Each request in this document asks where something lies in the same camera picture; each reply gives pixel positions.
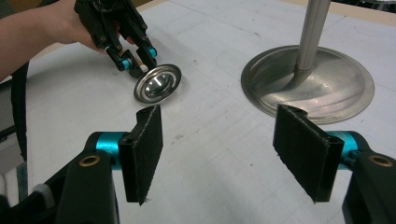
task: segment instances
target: metal stand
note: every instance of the metal stand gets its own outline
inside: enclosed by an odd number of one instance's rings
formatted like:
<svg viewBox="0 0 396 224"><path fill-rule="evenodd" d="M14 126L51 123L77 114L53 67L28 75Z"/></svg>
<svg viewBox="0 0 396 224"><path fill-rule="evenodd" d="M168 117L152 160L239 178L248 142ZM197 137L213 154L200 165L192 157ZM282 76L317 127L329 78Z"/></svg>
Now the metal stand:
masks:
<svg viewBox="0 0 396 224"><path fill-rule="evenodd" d="M372 101L370 73L345 54L318 46L331 0L310 0L299 46L267 50L245 67L245 95L274 116L278 104L308 112L316 124L332 123L360 113Z"/></svg>

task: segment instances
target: metal lid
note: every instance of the metal lid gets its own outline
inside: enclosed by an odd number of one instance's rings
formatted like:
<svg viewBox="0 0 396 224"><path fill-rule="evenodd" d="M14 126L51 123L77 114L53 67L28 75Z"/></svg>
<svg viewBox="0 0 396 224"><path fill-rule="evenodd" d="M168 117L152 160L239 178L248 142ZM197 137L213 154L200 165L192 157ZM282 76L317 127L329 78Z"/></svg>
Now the metal lid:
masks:
<svg viewBox="0 0 396 224"><path fill-rule="evenodd" d="M134 98L143 104L155 104L168 97L181 80L180 69L173 64L159 65L141 77L134 87Z"/></svg>

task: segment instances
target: white table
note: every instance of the white table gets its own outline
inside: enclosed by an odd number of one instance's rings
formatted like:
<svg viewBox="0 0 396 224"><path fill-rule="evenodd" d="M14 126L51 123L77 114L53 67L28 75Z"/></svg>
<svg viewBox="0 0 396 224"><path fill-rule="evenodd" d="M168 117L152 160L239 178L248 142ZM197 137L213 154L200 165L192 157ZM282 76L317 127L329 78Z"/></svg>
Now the white table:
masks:
<svg viewBox="0 0 396 224"><path fill-rule="evenodd" d="M299 43L304 14L300 5L275 0L172 0L142 12L158 63L176 64L183 79L162 103L164 146L150 201L125 202L121 173L113 172L121 223L344 222L351 173L338 172L329 203L313 204L272 147L275 119L254 107L240 85L254 56ZM373 150L393 158L395 26L329 13L319 44L356 59L375 81L367 109L320 127L361 133ZM31 61L29 188L72 160L91 133L131 131L145 107L133 97L135 83L106 55L80 44Z"/></svg>

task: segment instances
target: metal pole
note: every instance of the metal pole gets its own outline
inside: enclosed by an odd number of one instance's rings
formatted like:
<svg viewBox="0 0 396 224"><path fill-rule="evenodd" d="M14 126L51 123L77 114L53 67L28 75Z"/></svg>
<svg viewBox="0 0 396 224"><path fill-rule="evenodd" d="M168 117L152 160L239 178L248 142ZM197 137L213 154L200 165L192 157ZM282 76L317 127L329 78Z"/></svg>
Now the metal pole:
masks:
<svg viewBox="0 0 396 224"><path fill-rule="evenodd" d="M310 70L314 63L324 22L331 0L309 0L303 33L297 54L296 68Z"/></svg>

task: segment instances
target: stainless steel disc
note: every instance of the stainless steel disc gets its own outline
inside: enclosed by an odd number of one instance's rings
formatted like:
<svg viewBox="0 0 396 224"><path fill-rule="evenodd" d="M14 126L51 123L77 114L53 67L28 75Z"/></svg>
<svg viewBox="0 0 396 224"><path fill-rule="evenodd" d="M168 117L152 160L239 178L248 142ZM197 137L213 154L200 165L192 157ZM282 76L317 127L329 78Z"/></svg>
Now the stainless steel disc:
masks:
<svg viewBox="0 0 396 224"><path fill-rule="evenodd" d="M370 104L375 85L360 63L318 48L311 70L295 70L298 48L270 49L246 65L241 83L251 103L272 116L278 104L296 106L316 124L350 118Z"/></svg>
<svg viewBox="0 0 396 224"><path fill-rule="evenodd" d="M168 97L181 80L180 69L163 64L148 71L134 87L134 98L143 104L155 104Z"/></svg>

